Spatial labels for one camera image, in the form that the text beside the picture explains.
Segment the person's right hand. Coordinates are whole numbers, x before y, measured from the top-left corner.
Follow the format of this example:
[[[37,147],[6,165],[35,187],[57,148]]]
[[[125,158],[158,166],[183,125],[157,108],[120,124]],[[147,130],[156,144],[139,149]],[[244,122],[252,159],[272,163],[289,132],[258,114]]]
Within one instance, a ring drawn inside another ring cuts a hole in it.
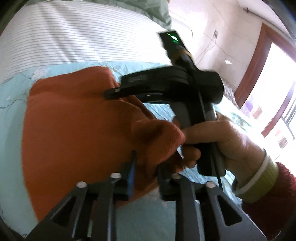
[[[265,150],[255,144],[239,126],[226,116],[218,113],[216,121],[182,128],[185,143],[182,146],[182,161],[176,165],[180,172],[186,167],[193,168],[201,157],[201,150],[193,147],[199,143],[215,143],[225,157],[225,169],[230,171],[238,182],[249,181],[262,166]]]

